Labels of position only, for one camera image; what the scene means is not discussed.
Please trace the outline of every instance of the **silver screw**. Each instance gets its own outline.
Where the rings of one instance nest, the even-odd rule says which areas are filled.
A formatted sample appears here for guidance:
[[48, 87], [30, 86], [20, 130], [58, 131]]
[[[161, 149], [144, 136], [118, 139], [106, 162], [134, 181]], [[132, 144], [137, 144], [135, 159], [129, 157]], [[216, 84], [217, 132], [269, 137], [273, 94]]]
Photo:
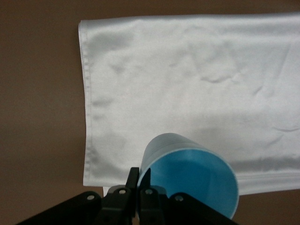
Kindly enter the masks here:
[[94, 198], [95, 198], [94, 195], [89, 195], [86, 199], [87, 199], [87, 200], [93, 200]]
[[151, 189], [147, 189], [145, 190], [146, 195], [151, 195], [153, 193], [153, 191]]
[[123, 195], [123, 194], [125, 194], [125, 193], [126, 193], [126, 190], [124, 190], [124, 189], [122, 189], [122, 190], [119, 191], [119, 194], [120, 194], [120, 195]]
[[177, 196], [175, 196], [175, 200], [178, 201], [178, 202], [182, 202], [183, 197], [181, 195], [177, 195]]

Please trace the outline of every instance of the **napkin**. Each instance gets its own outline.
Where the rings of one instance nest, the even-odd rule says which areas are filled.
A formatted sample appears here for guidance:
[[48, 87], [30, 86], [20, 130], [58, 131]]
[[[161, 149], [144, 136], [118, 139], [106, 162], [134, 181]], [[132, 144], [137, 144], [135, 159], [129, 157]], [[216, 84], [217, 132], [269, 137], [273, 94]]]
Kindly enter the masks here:
[[300, 188], [300, 13], [79, 24], [83, 184], [125, 184], [154, 137], [221, 155], [240, 195]]

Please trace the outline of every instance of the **brown surface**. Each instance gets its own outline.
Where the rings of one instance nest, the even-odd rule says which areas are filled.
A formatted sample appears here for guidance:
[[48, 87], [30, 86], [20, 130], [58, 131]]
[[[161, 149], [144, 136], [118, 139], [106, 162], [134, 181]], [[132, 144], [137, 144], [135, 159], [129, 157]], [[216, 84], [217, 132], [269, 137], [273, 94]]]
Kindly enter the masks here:
[[[2, 1], [0, 224], [15, 224], [85, 190], [82, 19], [300, 11], [297, 0]], [[300, 191], [247, 195], [241, 225], [300, 224]]]

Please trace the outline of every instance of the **cloth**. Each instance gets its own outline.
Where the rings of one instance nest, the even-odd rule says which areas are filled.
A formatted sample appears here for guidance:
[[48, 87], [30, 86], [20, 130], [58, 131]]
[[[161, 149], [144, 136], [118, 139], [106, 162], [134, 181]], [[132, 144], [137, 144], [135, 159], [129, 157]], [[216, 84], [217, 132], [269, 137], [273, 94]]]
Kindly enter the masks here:
[[83, 184], [125, 184], [177, 133], [223, 156], [240, 195], [300, 188], [300, 13], [81, 21]]

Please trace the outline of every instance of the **satin fabric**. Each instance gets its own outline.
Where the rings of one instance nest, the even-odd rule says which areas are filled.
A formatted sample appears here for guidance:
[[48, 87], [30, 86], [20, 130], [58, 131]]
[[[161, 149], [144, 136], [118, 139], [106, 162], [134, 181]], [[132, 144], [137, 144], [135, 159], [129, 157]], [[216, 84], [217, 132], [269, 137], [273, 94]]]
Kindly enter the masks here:
[[240, 195], [300, 188], [300, 14], [81, 21], [83, 184], [125, 184], [150, 140], [224, 157]]

